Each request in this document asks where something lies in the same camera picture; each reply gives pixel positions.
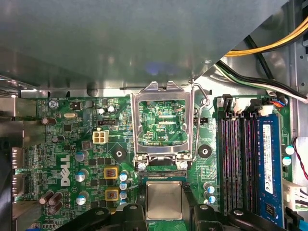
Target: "dell logo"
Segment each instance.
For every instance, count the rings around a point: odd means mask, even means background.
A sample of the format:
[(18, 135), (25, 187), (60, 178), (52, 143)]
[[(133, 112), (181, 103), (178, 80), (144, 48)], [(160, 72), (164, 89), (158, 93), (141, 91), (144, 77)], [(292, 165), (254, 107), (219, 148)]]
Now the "dell logo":
[(69, 180), (69, 155), (66, 155), (65, 158), (61, 158), (61, 162), (65, 162), (64, 165), (61, 165), (61, 186), (62, 187), (67, 187), (67, 186), (70, 186), (70, 180)]

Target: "white sticker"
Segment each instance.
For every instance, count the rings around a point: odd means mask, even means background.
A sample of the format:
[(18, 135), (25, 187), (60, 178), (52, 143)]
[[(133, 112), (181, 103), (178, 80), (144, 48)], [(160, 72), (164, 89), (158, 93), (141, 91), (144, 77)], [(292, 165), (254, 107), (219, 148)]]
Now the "white sticker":
[(263, 149), (264, 149), (264, 180), (265, 191), (273, 194), (273, 168), (271, 160), (271, 129), (269, 124), (263, 125)]

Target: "ram slot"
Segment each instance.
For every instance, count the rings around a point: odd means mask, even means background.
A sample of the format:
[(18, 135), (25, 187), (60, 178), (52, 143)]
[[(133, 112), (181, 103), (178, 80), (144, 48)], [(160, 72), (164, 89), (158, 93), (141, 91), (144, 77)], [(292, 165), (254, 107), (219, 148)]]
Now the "ram slot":
[(221, 136), (219, 142), (222, 175), (220, 176), (223, 192), (221, 197), (225, 214), (232, 209), (242, 207), (242, 162), (240, 146), (240, 120), (222, 119), (218, 127)]
[(241, 119), (241, 147), (243, 168), (243, 207), (257, 212), (257, 137), (255, 119)]

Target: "red wire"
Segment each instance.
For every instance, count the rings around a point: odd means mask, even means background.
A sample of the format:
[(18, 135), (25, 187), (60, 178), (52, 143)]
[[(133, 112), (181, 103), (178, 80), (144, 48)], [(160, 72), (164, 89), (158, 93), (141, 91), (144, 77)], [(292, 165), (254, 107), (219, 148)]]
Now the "red wire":
[(298, 160), (299, 160), (300, 166), (301, 166), (301, 168), (302, 168), (302, 170), (303, 170), (303, 172), (304, 172), (304, 176), (305, 176), (305, 178), (308, 180), (308, 174), (307, 174), (307, 172), (305, 171), (305, 166), (304, 166), (304, 164), (303, 164), (303, 162), (302, 162), (302, 158), (300, 157), (299, 153), (297, 152), (297, 148), (296, 148), (296, 139), (297, 139), (297, 137), (295, 137), (294, 140), (293, 140), (293, 147), (294, 147), (296, 156), (297, 156), (297, 158), (298, 158)]

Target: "ram module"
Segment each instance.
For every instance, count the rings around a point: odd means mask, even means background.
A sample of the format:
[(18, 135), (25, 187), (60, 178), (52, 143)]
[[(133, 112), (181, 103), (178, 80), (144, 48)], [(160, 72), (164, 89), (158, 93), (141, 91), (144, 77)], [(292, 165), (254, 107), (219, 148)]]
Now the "ram module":
[(278, 114), (257, 120), (259, 215), (283, 227), (280, 132)]

